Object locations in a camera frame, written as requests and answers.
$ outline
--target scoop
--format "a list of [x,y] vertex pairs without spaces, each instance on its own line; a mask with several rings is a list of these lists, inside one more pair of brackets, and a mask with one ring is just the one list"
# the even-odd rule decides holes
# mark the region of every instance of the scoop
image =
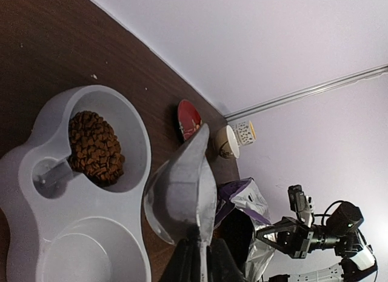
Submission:
[[176,245],[199,236],[202,273],[207,273],[206,248],[212,241],[217,200],[205,157],[208,140],[209,127],[204,124],[155,172],[144,195],[145,215],[162,240]]

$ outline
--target patterned cup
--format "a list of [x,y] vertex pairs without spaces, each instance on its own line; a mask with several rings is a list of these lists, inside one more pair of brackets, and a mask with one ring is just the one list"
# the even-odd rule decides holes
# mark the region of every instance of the patterned cup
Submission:
[[250,120],[232,125],[239,146],[248,146],[256,141],[256,133]]

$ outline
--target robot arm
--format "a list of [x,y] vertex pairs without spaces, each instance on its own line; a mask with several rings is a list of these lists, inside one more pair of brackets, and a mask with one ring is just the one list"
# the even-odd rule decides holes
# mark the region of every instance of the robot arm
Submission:
[[[291,258],[305,258],[316,249],[334,249],[335,255],[343,259],[323,270],[302,275],[277,275],[269,282],[353,282],[377,271],[372,248],[358,229],[364,221],[358,207],[343,201],[326,225],[316,225],[313,224],[312,200],[304,195],[302,187],[290,186],[288,193],[290,208],[298,219],[283,217],[272,226],[257,231],[256,237]],[[276,241],[267,238],[270,234],[276,235]]]

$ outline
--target white pet bowl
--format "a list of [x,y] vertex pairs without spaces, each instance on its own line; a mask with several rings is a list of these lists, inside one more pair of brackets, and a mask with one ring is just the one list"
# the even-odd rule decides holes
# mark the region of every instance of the white pet bowl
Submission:
[[[83,110],[104,117],[121,143],[124,175],[115,185],[99,188],[67,164],[69,120]],[[11,231],[7,281],[151,281],[140,217],[150,165],[146,128],[121,94],[87,86],[52,98],[28,141],[0,160],[0,207]]]

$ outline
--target bowl of kibble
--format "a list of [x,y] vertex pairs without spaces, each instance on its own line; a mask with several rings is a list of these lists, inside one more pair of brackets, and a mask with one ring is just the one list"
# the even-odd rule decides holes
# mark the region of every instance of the bowl of kibble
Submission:
[[93,85],[49,100],[27,142],[0,159],[9,281],[151,282],[141,234],[150,167],[146,127],[124,95]]

